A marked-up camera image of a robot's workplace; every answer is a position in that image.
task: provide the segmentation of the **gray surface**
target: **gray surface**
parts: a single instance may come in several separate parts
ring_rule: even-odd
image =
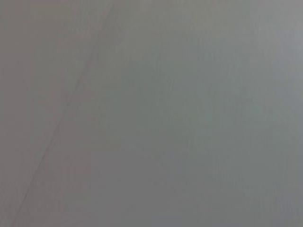
[[[13,222],[111,4],[0,0],[0,226]]]
[[[302,15],[118,0],[15,226],[300,226]]]

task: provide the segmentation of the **thin diagonal line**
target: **thin diagonal line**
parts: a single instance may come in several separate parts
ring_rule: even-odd
[[[52,147],[53,147],[53,145],[55,144],[57,135],[58,135],[59,130],[60,130],[60,125],[61,125],[63,119],[65,118],[65,116],[66,116],[66,114],[67,114],[67,112],[68,112],[67,110],[69,109],[70,104],[71,104],[71,102],[72,102],[72,100],[73,100],[73,98],[74,98],[74,96],[75,96],[76,90],[78,89],[78,87],[79,87],[79,85],[80,85],[80,83],[81,83],[81,81],[82,81],[82,79],[83,79],[83,77],[84,77],[86,71],[88,70],[89,66],[91,65],[92,58],[93,58],[94,53],[95,53],[95,51],[96,51],[96,46],[97,46],[97,44],[98,44],[99,39],[100,39],[101,36],[102,36],[102,31],[103,31],[105,25],[107,24],[109,15],[112,14],[112,12],[113,12],[113,10],[114,10],[114,8],[115,8],[116,1],[114,1],[114,2],[112,3],[112,6],[111,6],[110,10],[109,10],[108,14],[107,14],[106,17],[105,17],[105,21],[104,21],[103,25],[101,25],[101,29],[100,29],[100,31],[98,32],[97,38],[96,38],[95,43],[94,43],[94,45],[93,45],[93,49],[91,50],[91,54],[90,54],[90,56],[89,56],[89,58],[88,58],[88,60],[87,60],[87,62],[86,62],[86,64],[85,64],[85,66],[84,66],[84,68],[83,68],[83,70],[82,70],[82,72],[81,72],[81,74],[80,74],[80,76],[79,76],[79,78],[78,78],[78,80],[77,80],[77,82],[76,82],[76,85],[75,85],[75,87],[74,87],[74,89],[73,89],[73,91],[72,91],[71,97],[70,97],[70,99],[69,99],[69,101],[68,101],[68,104],[66,105],[66,108],[65,108],[65,110],[64,110],[64,112],[63,112],[63,114],[62,114],[62,117],[61,117],[59,123],[57,124],[55,130],[54,130],[53,133],[52,133],[51,140],[50,140],[50,142],[48,143],[48,145],[47,145],[47,147],[46,147],[46,149],[45,149],[45,153],[43,154],[43,156],[42,156],[42,158],[41,158],[41,160],[40,160],[40,162],[39,162],[39,164],[38,164],[38,167],[37,167],[37,169],[35,170],[35,172],[34,172],[34,174],[33,174],[33,177],[32,177],[32,179],[31,179],[31,181],[30,181],[30,183],[29,183],[29,185],[28,185],[27,191],[26,191],[26,193],[25,193],[25,195],[24,195],[24,197],[23,197],[23,199],[22,199],[22,202],[21,202],[21,204],[20,204],[20,206],[19,206],[19,209],[18,209],[18,211],[17,211],[17,213],[16,213],[16,215],[15,215],[15,217],[14,217],[14,219],[13,219],[13,222],[12,222],[12,225],[11,225],[12,227],[14,227],[15,224],[16,224],[17,218],[18,218],[18,216],[19,216],[19,214],[20,214],[20,212],[21,212],[21,209],[22,209],[22,207],[23,207],[23,205],[24,205],[24,202],[25,202],[25,200],[26,200],[26,198],[27,198],[27,196],[28,196],[28,193],[29,193],[29,191],[30,191],[30,188],[32,187],[33,181],[34,181],[34,179],[35,179],[35,177],[36,177],[36,175],[37,175],[37,173],[38,173],[38,170],[41,168],[41,164],[43,163],[43,161],[44,161],[44,159],[45,159],[45,157],[46,157],[46,154],[52,150]]]

